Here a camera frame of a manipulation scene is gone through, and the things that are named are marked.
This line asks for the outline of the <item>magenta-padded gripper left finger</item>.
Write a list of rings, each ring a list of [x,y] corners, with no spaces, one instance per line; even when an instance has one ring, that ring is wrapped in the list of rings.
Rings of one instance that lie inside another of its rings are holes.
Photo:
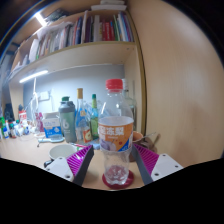
[[[93,156],[92,145],[80,148],[71,144],[57,145],[50,149],[50,160],[44,163],[44,169],[81,186]]]

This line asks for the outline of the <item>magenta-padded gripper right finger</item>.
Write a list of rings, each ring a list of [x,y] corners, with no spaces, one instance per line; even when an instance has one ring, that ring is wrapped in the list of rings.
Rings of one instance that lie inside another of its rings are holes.
[[[168,154],[158,155],[137,144],[133,145],[132,156],[137,163],[145,185],[182,169],[182,166]]]

